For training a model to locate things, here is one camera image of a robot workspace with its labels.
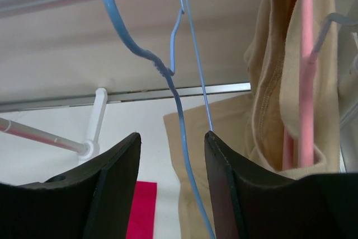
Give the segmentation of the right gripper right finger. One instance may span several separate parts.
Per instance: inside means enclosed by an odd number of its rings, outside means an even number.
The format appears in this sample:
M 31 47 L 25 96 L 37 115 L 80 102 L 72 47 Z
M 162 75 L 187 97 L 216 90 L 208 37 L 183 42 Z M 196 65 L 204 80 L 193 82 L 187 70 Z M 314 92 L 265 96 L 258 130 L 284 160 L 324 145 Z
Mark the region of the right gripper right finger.
M 205 135 L 217 238 L 356 238 L 357 174 L 293 180 Z

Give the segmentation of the red t-shirt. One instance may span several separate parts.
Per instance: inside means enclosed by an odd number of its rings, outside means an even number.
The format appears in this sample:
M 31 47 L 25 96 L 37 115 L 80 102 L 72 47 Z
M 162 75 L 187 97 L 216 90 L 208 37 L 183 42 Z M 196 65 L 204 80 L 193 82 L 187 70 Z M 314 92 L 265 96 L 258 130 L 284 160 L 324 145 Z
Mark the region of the red t-shirt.
M 156 182 L 136 182 L 126 239 L 153 238 L 156 198 Z

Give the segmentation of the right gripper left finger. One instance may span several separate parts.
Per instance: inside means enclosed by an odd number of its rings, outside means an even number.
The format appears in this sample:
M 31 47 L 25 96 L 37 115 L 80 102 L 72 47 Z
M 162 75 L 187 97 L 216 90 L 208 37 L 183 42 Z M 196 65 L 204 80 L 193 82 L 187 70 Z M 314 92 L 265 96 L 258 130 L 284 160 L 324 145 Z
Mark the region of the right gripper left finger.
M 125 238 L 140 151 L 132 133 L 45 182 L 1 184 L 1 238 Z

